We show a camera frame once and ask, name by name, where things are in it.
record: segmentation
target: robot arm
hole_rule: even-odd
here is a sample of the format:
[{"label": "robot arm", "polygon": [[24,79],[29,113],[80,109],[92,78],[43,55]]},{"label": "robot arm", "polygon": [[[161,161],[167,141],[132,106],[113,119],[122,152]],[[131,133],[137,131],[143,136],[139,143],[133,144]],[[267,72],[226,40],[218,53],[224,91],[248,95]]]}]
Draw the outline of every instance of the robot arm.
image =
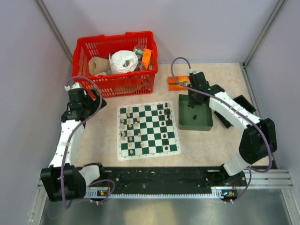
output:
[{"label": "robot arm", "polygon": [[[66,199],[83,198],[86,193],[86,187],[100,177],[104,172],[100,163],[94,163],[84,166],[78,170],[76,164],[77,150],[84,131],[85,124],[82,124],[73,134],[71,141],[68,142],[73,130],[85,119],[91,116],[100,104],[100,97],[96,90],[92,93],[96,96],[93,100],[88,92],[83,89],[80,83],[75,83],[72,87],[65,87],[69,95],[67,110],[61,116],[61,134],[55,155],[48,168],[41,171],[41,180],[49,196],[50,201],[61,201],[60,170],[66,145],[68,145],[67,157],[64,165],[64,181]],[[106,106],[103,100],[101,108]]]},{"label": "robot arm", "polygon": [[267,118],[265,120],[262,120],[261,118],[251,114],[241,105],[232,100],[220,86],[210,86],[208,81],[206,81],[203,72],[194,72],[190,74],[189,79],[191,82],[191,86],[194,89],[203,91],[219,99],[222,99],[228,105],[230,105],[230,107],[226,106],[219,100],[192,92],[191,90],[188,91],[190,104],[208,105],[212,110],[215,110],[219,114],[221,114],[242,134],[239,153],[237,153],[232,159],[221,166],[222,170],[225,170],[227,176],[234,176],[238,174],[246,167],[252,165],[253,163],[268,155],[265,143],[255,127],[253,127],[248,121],[236,114],[236,112],[231,110],[232,108],[246,116],[263,131],[268,140],[268,144],[272,153],[277,150],[275,125],[271,119]]}]

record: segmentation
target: orange paper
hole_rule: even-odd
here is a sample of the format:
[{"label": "orange paper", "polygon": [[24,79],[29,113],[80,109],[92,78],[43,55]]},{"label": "orange paper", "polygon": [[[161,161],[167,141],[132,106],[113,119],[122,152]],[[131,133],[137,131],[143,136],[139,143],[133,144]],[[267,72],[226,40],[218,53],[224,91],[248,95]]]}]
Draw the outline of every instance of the orange paper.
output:
[{"label": "orange paper", "polygon": [[[184,83],[186,86],[191,84],[188,76],[177,76],[176,78],[179,80],[179,82]],[[172,76],[168,77],[168,86],[169,90],[187,90],[186,88],[177,84],[176,80]]]}]

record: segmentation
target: green box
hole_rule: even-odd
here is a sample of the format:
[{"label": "green box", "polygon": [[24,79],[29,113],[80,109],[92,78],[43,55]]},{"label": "green box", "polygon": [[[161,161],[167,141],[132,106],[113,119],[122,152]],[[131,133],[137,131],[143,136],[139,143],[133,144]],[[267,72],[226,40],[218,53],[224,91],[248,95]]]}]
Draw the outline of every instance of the green box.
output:
[{"label": "green box", "polygon": [[210,131],[213,126],[211,109],[203,105],[188,106],[188,95],[179,95],[179,123],[180,130]]}]

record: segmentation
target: beige floor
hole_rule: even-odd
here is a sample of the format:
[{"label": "beige floor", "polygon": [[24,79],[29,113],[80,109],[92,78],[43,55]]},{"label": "beige floor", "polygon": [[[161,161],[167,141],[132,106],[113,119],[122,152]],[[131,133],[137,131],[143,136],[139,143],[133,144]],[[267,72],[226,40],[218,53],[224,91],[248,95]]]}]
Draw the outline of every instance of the beige floor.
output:
[{"label": "beige floor", "polygon": [[[203,71],[210,85],[219,84],[232,98],[243,94],[250,100],[238,63],[192,64]],[[187,75],[186,64],[174,65],[176,75]],[[89,120],[81,137],[77,164],[101,162],[104,166],[210,166],[221,165],[238,152],[241,134],[226,129],[213,113],[214,126],[209,132],[179,130],[181,153],[173,156],[150,157],[119,161],[117,159],[117,106],[171,100],[178,124],[178,95],[187,91],[168,91],[170,64],[159,65],[152,94],[106,98],[107,106]],[[266,158],[256,165],[267,165]]]}]

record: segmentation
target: red basket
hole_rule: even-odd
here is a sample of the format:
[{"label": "red basket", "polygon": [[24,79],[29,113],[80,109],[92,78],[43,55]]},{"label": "red basket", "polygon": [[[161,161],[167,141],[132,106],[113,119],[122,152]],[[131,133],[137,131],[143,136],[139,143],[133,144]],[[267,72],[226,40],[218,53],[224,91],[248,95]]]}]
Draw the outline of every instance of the red basket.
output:
[{"label": "red basket", "polygon": [[[145,48],[152,50],[150,64],[151,70],[134,71],[126,74],[92,76],[89,72],[89,60],[98,56],[108,59],[109,53],[119,50],[132,51],[137,44],[144,44]],[[101,89],[104,98],[125,95],[147,94],[153,91],[155,74],[158,71],[158,51],[151,31],[127,32],[124,35],[82,37],[77,40],[73,55],[72,76],[85,76],[93,80]],[[93,85],[80,78],[75,81],[89,91]]]}]

